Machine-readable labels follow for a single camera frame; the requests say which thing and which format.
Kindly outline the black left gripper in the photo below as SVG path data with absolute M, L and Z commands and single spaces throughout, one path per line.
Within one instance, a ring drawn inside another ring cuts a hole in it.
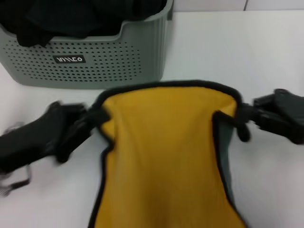
M 93 126 L 111 119 L 103 108 L 52 103 L 37 120 L 0 137 L 0 172 L 11 173 L 47 156 L 65 163 L 91 136 Z

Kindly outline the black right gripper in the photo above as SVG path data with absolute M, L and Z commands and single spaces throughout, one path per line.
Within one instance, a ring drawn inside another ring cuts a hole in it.
M 283 136 L 296 145 L 304 143 L 304 98 L 285 89 L 256 98 L 253 106 L 238 108 L 241 123 L 254 123 L 259 129 Z

